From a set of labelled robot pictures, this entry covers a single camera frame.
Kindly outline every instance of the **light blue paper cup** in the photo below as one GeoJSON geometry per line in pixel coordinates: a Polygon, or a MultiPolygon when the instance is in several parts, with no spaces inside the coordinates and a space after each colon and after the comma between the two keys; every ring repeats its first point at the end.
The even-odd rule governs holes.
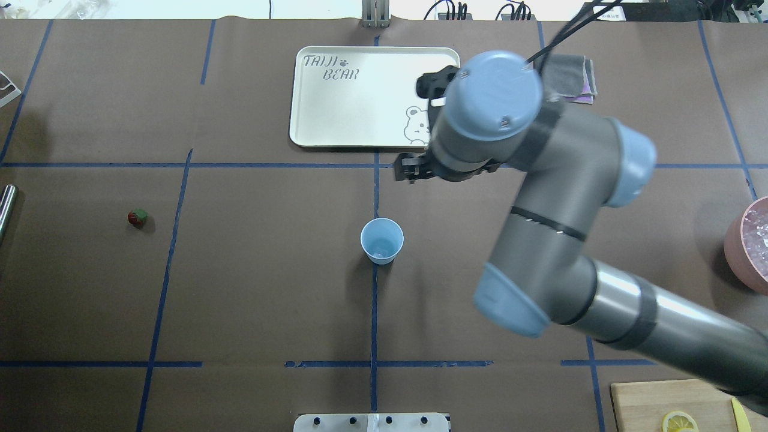
{"type": "Polygon", "coordinates": [[[404,240],[400,225],[387,218],[373,219],[360,233],[362,249],[377,264],[391,263],[402,249],[404,240]]]}

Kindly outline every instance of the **wooden cutting board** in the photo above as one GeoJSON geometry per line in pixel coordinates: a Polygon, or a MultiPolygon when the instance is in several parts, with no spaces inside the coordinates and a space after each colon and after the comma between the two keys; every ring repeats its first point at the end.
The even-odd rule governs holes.
{"type": "MultiPolygon", "coordinates": [[[[661,432],[670,411],[685,411],[700,432],[737,432],[731,396],[699,380],[611,385],[619,432],[661,432]]],[[[753,432],[768,432],[768,418],[744,407],[753,432]]]]}

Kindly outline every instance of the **lemon slice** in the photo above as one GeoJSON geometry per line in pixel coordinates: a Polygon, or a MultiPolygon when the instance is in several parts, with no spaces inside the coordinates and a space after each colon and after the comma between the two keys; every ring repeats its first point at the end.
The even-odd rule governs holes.
{"type": "Polygon", "coordinates": [[[672,411],[661,421],[661,432],[699,432],[699,425],[688,413],[672,411]]]}

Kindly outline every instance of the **light blue joint cap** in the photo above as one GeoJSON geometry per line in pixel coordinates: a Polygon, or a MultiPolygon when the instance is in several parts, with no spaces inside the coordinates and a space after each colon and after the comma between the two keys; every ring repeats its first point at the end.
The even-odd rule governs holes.
{"type": "Polygon", "coordinates": [[[539,337],[550,323],[547,314],[491,263],[485,263],[475,291],[475,307],[491,321],[522,336],[539,337]]]}
{"type": "Polygon", "coordinates": [[[519,55],[488,51],[471,58],[445,91],[443,113],[460,134],[499,141],[526,129],[543,97],[538,73],[519,55]]]}
{"type": "Polygon", "coordinates": [[[631,203],[648,184],[656,167],[656,147],[649,137],[619,123],[614,124],[621,140],[621,166],[614,193],[605,202],[608,207],[623,207],[631,203]]]}

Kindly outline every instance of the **pink bowl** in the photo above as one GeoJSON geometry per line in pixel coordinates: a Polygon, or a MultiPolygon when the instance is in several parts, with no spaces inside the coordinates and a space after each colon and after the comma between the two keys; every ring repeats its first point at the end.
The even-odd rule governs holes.
{"type": "Polygon", "coordinates": [[[761,224],[756,224],[756,219],[762,220],[761,224],[768,231],[768,197],[762,197],[750,204],[741,216],[730,224],[725,234],[723,248],[725,258],[734,274],[747,287],[768,295],[768,279],[766,279],[768,252],[763,253],[763,262],[755,262],[759,260],[756,256],[757,248],[768,251],[768,243],[763,244],[763,237],[757,234],[761,224]]]}

